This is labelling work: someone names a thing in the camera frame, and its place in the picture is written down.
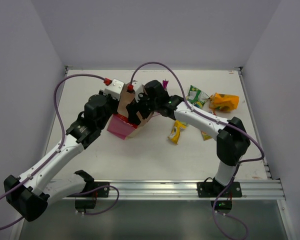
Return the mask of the pink and tan paper bag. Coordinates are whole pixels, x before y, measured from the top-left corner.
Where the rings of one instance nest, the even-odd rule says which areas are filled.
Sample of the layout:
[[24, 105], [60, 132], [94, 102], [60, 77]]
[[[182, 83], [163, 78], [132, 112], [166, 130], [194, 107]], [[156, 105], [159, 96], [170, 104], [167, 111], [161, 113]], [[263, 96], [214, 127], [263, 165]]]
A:
[[[124, 86], [122, 93], [121, 93], [121, 98], [119, 101], [118, 109], [117, 109], [117, 114], [121, 114], [125, 117], [128, 117], [128, 112], [126, 109], [126, 106], [130, 104], [134, 100], [134, 94], [127, 92], [127, 87]], [[132, 127], [131, 125], [121, 121], [115, 115], [112, 116], [110, 121], [108, 122], [107, 125], [107, 131], [113, 134], [114, 136], [122, 139], [122, 140], [127, 140], [133, 138], [135, 135], [138, 134], [138, 132], [141, 131], [144, 125], [146, 125], [151, 118], [154, 118], [158, 116], [158, 113], [151, 113], [148, 118], [142, 119], [142, 116], [137, 113], [137, 116], [140, 118], [141, 123], [138, 125], [137, 128]]]

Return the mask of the magenta snack pack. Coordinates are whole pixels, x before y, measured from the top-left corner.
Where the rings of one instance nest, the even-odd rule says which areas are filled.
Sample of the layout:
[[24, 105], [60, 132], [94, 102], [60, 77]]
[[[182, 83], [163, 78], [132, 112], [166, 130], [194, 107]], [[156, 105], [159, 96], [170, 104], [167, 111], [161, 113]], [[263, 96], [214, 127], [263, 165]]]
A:
[[163, 80], [162, 81], [162, 86], [163, 86], [163, 88], [166, 90], [167, 89], [167, 87], [168, 87], [168, 83], [169, 83], [169, 81], [168, 80]]

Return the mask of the yellow snack pack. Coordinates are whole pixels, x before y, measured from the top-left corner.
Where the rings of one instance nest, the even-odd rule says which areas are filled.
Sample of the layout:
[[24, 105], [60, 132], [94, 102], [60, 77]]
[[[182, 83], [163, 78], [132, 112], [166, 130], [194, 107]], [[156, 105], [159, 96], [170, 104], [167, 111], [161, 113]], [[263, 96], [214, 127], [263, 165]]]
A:
[[173, 144], [177, 145], [181, 132], [187, 128], [188, 124], [183, 121], [175, 120], [172, 130], [167, 137]]

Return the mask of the green snack bag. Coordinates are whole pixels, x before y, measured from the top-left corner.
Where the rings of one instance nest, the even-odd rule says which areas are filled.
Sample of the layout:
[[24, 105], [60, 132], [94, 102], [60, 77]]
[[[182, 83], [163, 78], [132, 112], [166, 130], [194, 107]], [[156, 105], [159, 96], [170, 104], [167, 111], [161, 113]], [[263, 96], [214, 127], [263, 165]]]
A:
[[210, 99], [210, 97], [199, 88], [191, 85], [189, 87], [188, 94], [186, 96], [186, 100], [191, 103], [193, 106], [203, 109], [205, 103]]

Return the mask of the colourful candy bag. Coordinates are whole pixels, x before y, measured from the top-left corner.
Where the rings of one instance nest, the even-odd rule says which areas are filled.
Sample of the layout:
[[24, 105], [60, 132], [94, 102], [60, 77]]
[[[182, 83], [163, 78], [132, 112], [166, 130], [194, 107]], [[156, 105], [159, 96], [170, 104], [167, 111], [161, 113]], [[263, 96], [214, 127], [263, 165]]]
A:
[[[216, 116], [216, 112], [215, 112], [214, 109], [210, 110], [209, 113], [212, 114], [212, 115], [214, 115], [214, 116]], [[202, 135], [202, 138], [203, 138], [204, 141], [207, 141], [207, 140], [212, 139], [212, 137], [211, 137], [210, 135], [208, 135], [208, 134], [207, 134], [206, 132], [204, 132], [204, 131], [201, 131], [201, 135]]]

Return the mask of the orange snack bag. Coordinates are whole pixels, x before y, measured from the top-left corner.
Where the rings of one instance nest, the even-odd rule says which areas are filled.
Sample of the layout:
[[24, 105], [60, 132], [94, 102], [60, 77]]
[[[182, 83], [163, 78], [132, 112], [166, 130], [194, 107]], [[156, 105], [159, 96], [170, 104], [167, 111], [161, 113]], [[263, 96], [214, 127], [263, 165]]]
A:
[[215, 93], [209, 97], [209, 108], [220, 112], [231, 112], [236, 110], [240, 97], [231, 94]]

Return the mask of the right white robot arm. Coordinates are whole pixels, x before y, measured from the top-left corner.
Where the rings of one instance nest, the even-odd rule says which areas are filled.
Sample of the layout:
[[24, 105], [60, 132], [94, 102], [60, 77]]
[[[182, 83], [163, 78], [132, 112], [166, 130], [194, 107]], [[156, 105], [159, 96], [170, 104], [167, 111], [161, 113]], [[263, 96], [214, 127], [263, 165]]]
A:
[[215, 116], [191, 105], [181, 96], [169, 95], [158, 80], [145, 85], [133, 81], [127, 85], [127, 92], [134, 95], [134, 100], [126, 106], [131, 123], [139, 125], [138, 116], [146, 119], [157, 112], [163, 117], [187, 123], [216, 141], [220, 163], [212, 189], [217, 196], [225, 196], [231, 190], [229, 182], [236, 166], [251, 144], [242, 121], [237, 117], [228, 120]]

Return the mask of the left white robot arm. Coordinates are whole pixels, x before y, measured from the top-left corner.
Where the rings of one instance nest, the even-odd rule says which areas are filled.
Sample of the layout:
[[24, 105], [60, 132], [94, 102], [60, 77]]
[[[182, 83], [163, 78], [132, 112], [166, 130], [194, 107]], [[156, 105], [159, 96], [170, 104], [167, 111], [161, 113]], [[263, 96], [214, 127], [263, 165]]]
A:
[[4, 180], [6, 201], [25, 220], [36, 220], [48, 206], [64, 197], [95, 196], [103, 189], [84, 170], [77, 170], [66, 180], [54, 177], [101, 135], [108, 120], [117, 113], [119, 102], [120, 97], [103, 92], [91, 96], [76, 121], [49, 153], [18, 177], [9, 175]]

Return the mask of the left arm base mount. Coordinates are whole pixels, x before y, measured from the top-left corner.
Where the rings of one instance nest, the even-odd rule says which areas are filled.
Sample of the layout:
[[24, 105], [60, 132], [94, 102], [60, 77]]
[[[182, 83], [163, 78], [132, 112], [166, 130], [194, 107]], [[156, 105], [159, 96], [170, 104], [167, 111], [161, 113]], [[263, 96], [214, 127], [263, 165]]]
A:
[[71, 194], [69, 197], [107, 198], [110, 191], [109, 185], [108, 181], [87, 182], [80, 193]]

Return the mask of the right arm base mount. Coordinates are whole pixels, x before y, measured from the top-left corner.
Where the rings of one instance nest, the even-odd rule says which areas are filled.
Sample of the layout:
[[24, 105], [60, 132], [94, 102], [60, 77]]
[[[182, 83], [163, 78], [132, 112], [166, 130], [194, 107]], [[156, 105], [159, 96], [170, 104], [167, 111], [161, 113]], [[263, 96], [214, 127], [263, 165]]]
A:
[[224, 189], [226, 190], [221, 195], [221, 198], [241, 198], [243, 196], [241, 185], [237, 181], [234, 181], [228, 188], [211, 177], [196, 183], [199, 198], [216, 198]]

